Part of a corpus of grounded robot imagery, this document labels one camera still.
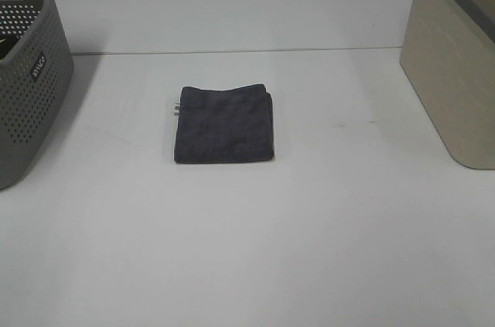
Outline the dark grey towel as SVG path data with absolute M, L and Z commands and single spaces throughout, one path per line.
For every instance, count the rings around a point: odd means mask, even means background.
M 274 157 L 273 103 L 265 85 L 231 90 L 182 89 L 175 163 L 252 163 Z

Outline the beige plastic basket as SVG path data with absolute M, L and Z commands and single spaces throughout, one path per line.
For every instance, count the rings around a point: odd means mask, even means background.
M 400 64 L 447 152 L 494 168 L 494 0 L 412 0 Z

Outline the grey perforated plastic basket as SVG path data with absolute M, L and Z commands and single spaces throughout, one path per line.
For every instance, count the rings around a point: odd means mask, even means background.
M 1 1 L 1 187 L 26 173 L 73 76 L 55 0 Z

